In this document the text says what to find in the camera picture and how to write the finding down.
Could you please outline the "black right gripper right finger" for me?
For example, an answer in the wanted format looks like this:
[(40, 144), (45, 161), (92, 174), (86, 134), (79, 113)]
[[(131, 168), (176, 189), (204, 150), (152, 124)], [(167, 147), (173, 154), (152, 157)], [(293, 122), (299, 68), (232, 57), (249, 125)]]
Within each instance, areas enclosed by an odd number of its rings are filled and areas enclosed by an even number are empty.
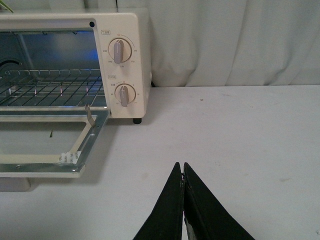
[(186, 162), (184, 221), (189, 240), (252, 240)]

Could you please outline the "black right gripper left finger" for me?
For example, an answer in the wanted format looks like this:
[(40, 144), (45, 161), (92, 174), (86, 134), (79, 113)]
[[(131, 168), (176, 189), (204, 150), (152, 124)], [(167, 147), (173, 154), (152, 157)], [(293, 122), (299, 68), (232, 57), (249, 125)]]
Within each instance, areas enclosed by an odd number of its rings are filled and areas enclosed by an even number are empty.
[(183, 229), (185, 184), (179, 162), (176, 162), (153, 210), (135, 240), (180, 240)]

